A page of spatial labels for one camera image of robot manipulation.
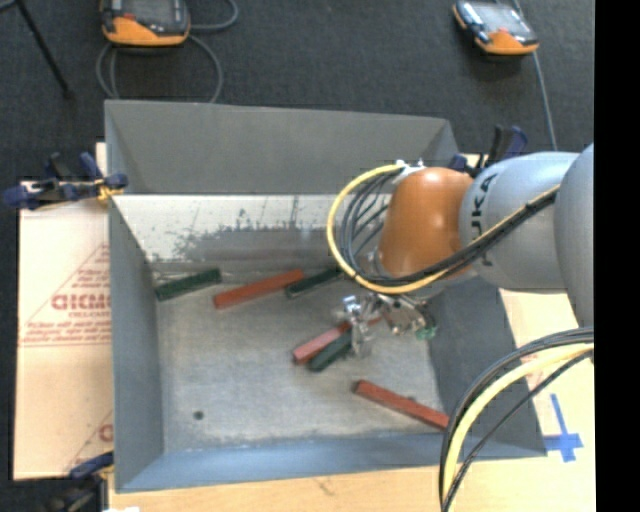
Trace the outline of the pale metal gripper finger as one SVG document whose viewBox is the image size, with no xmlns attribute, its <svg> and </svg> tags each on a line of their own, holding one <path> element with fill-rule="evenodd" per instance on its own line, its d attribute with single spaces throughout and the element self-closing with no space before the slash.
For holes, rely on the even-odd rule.
<svg viewBox="0 0 640 512">
<path fill-rule="evenodd" d="M 334 310 L 333 316 L 337 322 L 347 322 L 352 325 L 364 324 L 367 320 L 368 298 L 361 295 L 351 295 L 342 299 L 341 305 Z"/>
<path fill-rule="evenodd" d="M 351 324 L 351 350 L 358 358 L 368 357 L 372 352 L 372 334 L 366 321 Z"/>
</svg>

